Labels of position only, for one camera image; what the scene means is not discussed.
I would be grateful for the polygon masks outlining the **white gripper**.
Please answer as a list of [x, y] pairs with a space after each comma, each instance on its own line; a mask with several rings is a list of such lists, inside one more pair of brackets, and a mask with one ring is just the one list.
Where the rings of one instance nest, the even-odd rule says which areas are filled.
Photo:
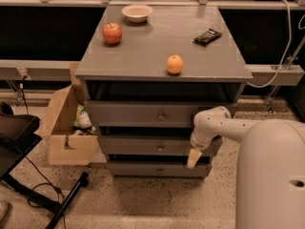
[[211, 145], [212, 140], [213, 138], [211, 136], [192, 132], [190, 142], [193, 148], [191, 148], [187, 160], [187, 167], [189, 169], [194, 168], [197, 161], [200, 159], [202, 155], [202, 152], [200, 150], [206, 150]]

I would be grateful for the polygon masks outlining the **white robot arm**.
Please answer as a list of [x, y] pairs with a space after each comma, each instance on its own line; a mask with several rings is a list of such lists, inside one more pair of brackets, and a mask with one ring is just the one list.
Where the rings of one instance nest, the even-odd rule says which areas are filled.
[[216, 136], [240, 144], [235, 229], [305, 229], [305, 124], [287, 119], [233, 119], [219, 106], [193, 118], [187, 167]]

